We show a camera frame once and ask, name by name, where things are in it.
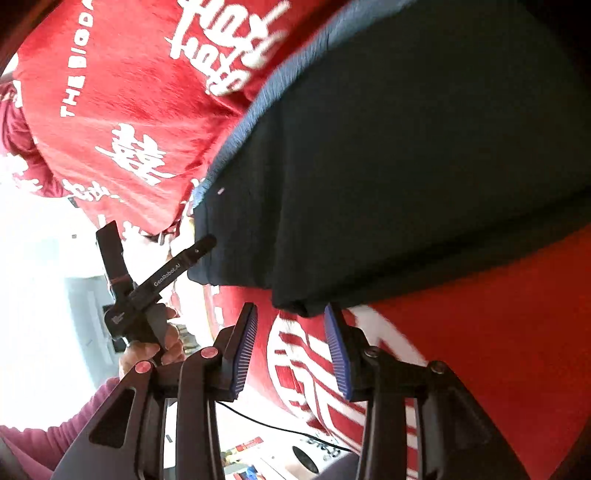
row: chinese characters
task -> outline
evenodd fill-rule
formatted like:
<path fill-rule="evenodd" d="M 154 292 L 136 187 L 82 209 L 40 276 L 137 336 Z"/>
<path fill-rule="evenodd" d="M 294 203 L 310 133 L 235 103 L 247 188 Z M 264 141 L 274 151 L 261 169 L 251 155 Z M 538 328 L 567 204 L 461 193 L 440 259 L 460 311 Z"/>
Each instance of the chinese characters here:
<path fill-rule="evenodd" d="M 170 43 L 170 57 L 178 60 L 181 53 L 184 53 L 191 65 L 207 77 L 206 93 L 215 96 L 241 90 L 251 78 L 251 70 L 260 69 L 267 63 L 267 52 L 286 35 L 286 32 L 281 30 L 271 34 L 269 27 L 291 8 L 288 0 L 282 0 L 261 18 L 255 14 L 249 15 L 248 10 L 242 5 L 232 4 L 224 7 L 224 0 L 209 0 L 205 6 L 203 4 L 206 0 L 177 1 L 183 13 L 172 39 L 165 39 Z M 197 15 L 203 34 L 213 45 L 203 43 L 199 46 L 199 41 L 195 37 L 189 37 L 186 43 L 183 43 Z M 246 37 L 237 36 L 238 28 L 247 19 L 249 34 Z M 226 56 L 218 47 L 233 50 Z M 238 58 L 244 68 L 233 69 L 232 65 Z M 219 63 L 219 67 L 214 67 L 216 62 Z"/>
<path fill-rule="evenodd" d="M 109 197 L 123 202 L 119 195 L 113 195 L 109 192 L 107 187 L 102 187 L 97 181 L 92 181 L 90 187 L 84 187 L 79 183 L 72 184 L 68 179 L 61 181 L 62 185 L 68 192 L 72 193 L 74 197 L 87 202 L 98 202 L 103 197 Z"/>
<path fill-rule="evenodd" d="M 97 152 L 112 158 L 118 166 L 130 171 L 150 186 L 160 183 L 161 179 L 171 179 L 175 175 L 156 170 L 164 167 L 166 152 L 158 149 L 158 144 L 144 135 L 143 140 L 135 138 L 135 128 L 130 124 L 119 124 L 119 130 L 112 131 L 114 137 L 112 151 L 95 147 Z"/>

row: human hand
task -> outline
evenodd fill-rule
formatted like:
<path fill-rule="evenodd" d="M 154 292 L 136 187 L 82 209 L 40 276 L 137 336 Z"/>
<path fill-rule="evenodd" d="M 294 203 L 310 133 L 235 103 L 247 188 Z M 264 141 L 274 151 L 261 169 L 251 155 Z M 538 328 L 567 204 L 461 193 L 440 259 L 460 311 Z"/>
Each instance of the human hand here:
<path fill-rule="evenodd" d="M 167 309 L 168 319 L 177 317 L 173 309 Z M 175 362 L 182 362 L 186 356 L 183 351 L 183 343 L 174 325 L 169 325 L 166 331 L 164 341 L 166 352 L 162 356 L 162 364 L 168 365 Z M 119 359 L 119 378 L 123 377 L 139 362 L 150 360 L 160 351 L 160 345 L 155 343 L 132 342 L 125 349 L 124 354 Z"/>

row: screw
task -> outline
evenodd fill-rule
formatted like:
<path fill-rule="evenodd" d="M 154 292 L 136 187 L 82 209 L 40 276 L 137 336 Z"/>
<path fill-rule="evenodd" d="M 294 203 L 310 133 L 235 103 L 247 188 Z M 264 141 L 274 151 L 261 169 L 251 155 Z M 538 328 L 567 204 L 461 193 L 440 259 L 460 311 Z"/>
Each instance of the screw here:
<path fill-rule="evenodd" d="M 365 350 L 365 355 L 370 358 L 377 358 L 379 355 L 379 348 L 376 346 L 371 346 Z"/>
<path fill-rule="evenodd" d="M 431 364 L 431 372 L 437 375 L 443 375 L 447 370 L 447 365 L 443 362 L 435 361 Z"/>
<path fill-rule="evenodd" d="M 201 356 L 203 358 L 214 358 L 218 355 L 219 351 L 214 346 L 207 346 L 201 350 Z"/>

